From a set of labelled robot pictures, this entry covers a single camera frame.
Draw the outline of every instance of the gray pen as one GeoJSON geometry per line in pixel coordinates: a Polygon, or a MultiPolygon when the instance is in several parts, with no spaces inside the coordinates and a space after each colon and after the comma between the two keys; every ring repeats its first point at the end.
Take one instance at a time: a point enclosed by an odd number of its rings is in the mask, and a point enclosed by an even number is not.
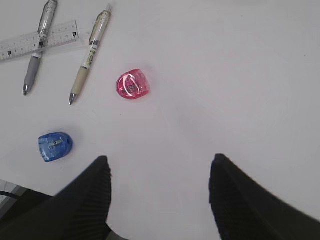
{"type": "MultiPolygon", "coordinates": [[[[38,28],[38,36],[39,36],[38,48],[42,48],[45,44],[52,20],[54,19],[57,5],[58,5],[57,0],[49,0],[44,6],[39,28],[38,28]]],[[[34,53],[31,56],[28,71],[26,72],[26,76],[23,84],[24,96],[26,96],[28,92],[30,92],[31,88],[35,83],[37,72],[41,63],[41,57],[42,57],[42,52],[34,53]]]]}

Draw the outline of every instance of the ruler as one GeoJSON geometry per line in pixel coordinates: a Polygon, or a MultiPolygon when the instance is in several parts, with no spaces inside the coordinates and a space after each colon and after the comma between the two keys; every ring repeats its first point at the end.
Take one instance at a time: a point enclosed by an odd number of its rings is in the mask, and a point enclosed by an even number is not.
{"type": "Polygon", "coordinates": [[[53,26],[45,42],[40,41],[38,32],[22,35],[0,42],[0,63],[25,55],[43,52],[50,48],[75,43],[79,40],[75,20],[53,26]]]}

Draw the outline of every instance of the black cable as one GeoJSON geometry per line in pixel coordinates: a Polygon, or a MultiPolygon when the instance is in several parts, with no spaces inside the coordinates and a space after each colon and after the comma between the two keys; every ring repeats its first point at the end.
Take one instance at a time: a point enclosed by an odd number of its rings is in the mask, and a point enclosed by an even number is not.
{"type": "Polygon", "coordinates": [[[6,191],[0,191],[0,195],[2,196],[6,196],[6,197],[9,197],[9,198],[12,198],[12,199],[19,199],[19,196],[18,195],[15,195],[11,192],[6,192],[6,191]]]}

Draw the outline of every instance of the pencil sharpener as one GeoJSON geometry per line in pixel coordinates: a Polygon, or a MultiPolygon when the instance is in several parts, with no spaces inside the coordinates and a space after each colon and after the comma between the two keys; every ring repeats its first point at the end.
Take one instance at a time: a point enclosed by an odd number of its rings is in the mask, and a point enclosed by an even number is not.
{"type": "Polygon", "coordinates": [[[73,146],[71,137],[62,132],[41,136],[38,143],[41,156],[47,163],[65,157],[73,146]]]}
{"type": "Polygon", "coordinates": [[[116,90],[125,99],[138,99],[149,93],[149,83],[142,71],[135,69],[119,78],[116,90]]]}

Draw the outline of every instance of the mechanical pen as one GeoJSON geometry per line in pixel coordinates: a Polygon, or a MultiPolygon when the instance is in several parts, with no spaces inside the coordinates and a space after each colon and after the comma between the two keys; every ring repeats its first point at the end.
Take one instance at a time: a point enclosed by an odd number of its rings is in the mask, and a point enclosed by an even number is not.
{"type": "MultiPolygon", "coordinates": [[[[48,33],[50,30],[52,20],[54,19],[57,5],[58,5],[57,0],[49,0],[43,8],[43,12],[42,12],[42,16],[41,16],[41,20],[38,28],[38,36],[39,36],[38,48],[39,49],[44,46],[45,41],[48,37],[48,33]]],[[[28,71],[26,72],[26,76],[23,84],[24,96],[26,96],[28,92],[30,92],[31,88],[35,83],[35,79],[41,63],[41,57],[42,57],[42,52],[35,53],[31,56],[28,71]]]]}
{"type": "Polygon", "coordinates": [[[111,4],[108,4],[106,10],[100,13],[95,21],[95,25],[93,27],[91,37],[89,40],[89,49],[85,56],[84,63],[81,65],[79,72],[76,76],[75,82],[73,84],[69,98],[69,105],[72,105],[73,102],[76,100],[86,82],[86,79],[90,72],[91,65],[98,51],[101,38],[104,35],[108,21],[111,17],[111,9],[111,4]]]}

